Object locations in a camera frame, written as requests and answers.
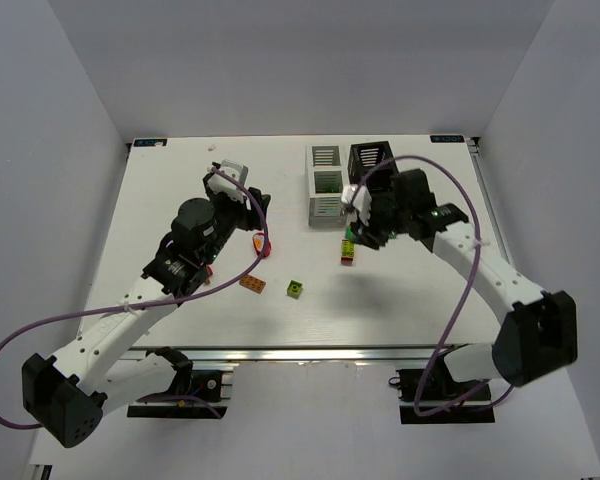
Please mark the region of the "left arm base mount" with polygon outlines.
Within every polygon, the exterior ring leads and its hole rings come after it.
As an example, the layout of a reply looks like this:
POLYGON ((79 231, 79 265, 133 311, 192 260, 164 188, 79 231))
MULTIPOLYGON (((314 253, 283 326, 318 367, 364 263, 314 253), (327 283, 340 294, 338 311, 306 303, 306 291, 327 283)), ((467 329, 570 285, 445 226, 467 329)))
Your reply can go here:
POLYGON ((188 383, 154 394, 150 402, 127 408, 128 418, 171 420, 220 420, 232 396, 233 371, 225 368, 194 367, 188 383))

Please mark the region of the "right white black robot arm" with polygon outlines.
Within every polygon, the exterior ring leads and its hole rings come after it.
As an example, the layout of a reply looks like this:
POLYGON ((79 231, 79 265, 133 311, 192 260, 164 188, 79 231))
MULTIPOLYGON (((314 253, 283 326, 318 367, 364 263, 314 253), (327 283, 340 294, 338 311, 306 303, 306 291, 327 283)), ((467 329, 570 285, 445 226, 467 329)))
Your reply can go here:
POLYGON ((500 324, 494 342, 458 347, 437 360, 453 381, 500 378, 521 387, 576 361, 574 299, 548 292, 482 244, 460 208, 437 203, 422 170, 390 176, 377 191, 349 185, 341 202, 356 216, 356 243, 378 250, 393 234, 410 236, 460 274, 494 313, 500 324))

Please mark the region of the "green double lego brick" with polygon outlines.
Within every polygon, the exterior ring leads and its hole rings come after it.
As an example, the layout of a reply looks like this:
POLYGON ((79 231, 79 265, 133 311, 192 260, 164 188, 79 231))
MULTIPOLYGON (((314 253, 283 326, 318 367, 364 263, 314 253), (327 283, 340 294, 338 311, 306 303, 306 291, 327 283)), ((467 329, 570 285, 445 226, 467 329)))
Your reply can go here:
POLYGON ((345 229, 345 239, 353 244, 362 243, 362 230, 356 224, 351 224, 345 229))

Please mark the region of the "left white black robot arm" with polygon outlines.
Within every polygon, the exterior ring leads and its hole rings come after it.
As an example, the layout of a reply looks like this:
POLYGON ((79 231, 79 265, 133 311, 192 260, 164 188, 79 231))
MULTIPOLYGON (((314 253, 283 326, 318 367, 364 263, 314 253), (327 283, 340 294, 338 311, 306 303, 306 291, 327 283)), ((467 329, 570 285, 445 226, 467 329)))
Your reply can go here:
POLYGON ((191 393, 193 364, 172 347, 149 350, 118 373, 113 365, 161 319, 174 313, 208 279, 232 233, 256 230, 269 196, 250 188, 205 188, 185 201, 154 259, 123 297, 121 309, 49 357, 29 357, 22 366, 25 410, 63 447, 93 433, 103 417, 137 400, 170 401, 191 393))

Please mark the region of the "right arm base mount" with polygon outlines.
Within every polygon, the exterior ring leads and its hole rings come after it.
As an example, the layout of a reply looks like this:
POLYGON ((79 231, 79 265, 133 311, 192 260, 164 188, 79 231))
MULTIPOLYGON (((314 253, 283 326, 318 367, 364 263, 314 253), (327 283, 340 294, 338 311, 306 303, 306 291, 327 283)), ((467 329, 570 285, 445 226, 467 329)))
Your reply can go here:
POLYGON ((493 408, 490 407, 492 398, 488 385, 482 385, 480 381, 457 383, 448 374, 439 371, 434 371, 427 379, 419 403, 422 411, 443 406, 467 394, 476 386, 481 386, 481 389, 447 410, 431 416, 418 416, 414 410, 414 400, 422 373, 421 369, 401 369, 388 379, 388 386, 396 391, 399 399, 402 425, 493 424, 495 422, 493 408))

